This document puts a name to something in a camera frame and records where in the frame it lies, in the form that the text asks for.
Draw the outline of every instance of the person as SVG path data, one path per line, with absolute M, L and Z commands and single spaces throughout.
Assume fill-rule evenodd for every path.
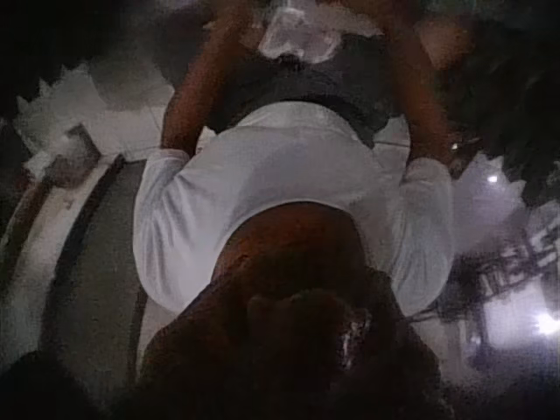
M 136 198 L 148 295 L 178 314 L 150 343 L 130 417 L 448 418 L 406 317 L 453 258 L 450 129 L 434 71 L 390 0 L 344 0 L 382 29 L 411 138 L 398 183 L 329 108 L 282 101 L 196 153 L 250 23 L 218 16 L 164 116 Z

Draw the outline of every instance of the bright light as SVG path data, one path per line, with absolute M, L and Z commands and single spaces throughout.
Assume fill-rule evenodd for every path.
M 536 317 L 536 326 L 540 334 L 552 335 L 560 331 L 560 319 L 554 319 L 548 313 L 543 313 Z

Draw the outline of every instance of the shirt sleeve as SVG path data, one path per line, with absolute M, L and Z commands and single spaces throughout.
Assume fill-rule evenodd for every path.
M 390 274 L 399 305 L 410 316 L 438 297 L 451 271 L 452 182 L 447 168 L 433 159 L 415 159 L 399 196 L 400 243 Z
M 189 156 L 182 150 L 158 150 L 146 162 L 134 209 L 133 250 L 138 277 L 148 295 L 164 308 L 180 312 L 180 295 L 170 278 L 176 255 L 167 255 L 163 244 L 169 241 L 173 222 L 161 214 L 173 209 L 169 190 L 185 168 Z
M 135 231 L 150 219 L 161 203 L 165 188 L 183 170 L 189 160 L 189 155 L 182 150 L 161 149 L 150 155 L 136 195 Z

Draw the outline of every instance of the white shirt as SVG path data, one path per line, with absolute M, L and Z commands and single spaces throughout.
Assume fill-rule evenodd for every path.
M 367 263 L 391 276 L 405 315 L 438 296 L 453 257 L 445 166 L 419 158 L 396 180 L 346 121 L 305 102 L 260 108 L 193 158 L 180 150 L 150 156 L 134 220 L 143 287 L 164 308 L 182 312 L 210 283 L 243 222 L 302 201 L 350 214 Z

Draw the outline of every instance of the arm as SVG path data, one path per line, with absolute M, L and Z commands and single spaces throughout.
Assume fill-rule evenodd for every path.
M 452 157 L 450 129 L 436 95 L 435 72 L 416 32 L 398 10 L 398 2 L 341 1 L 372 18 L 385 35 L 396 99 L 409 124 L 409 162 L 416 158 L 433 158 L 448 165 Z
M 252 15 L 246 0 L 232 3 L 218 17 L 202 53 L 171 98 L 164 116 L 163 149 L 178 149 L 194 156 L 212 106 L 235 61 L 242 55 L 240 39 Z

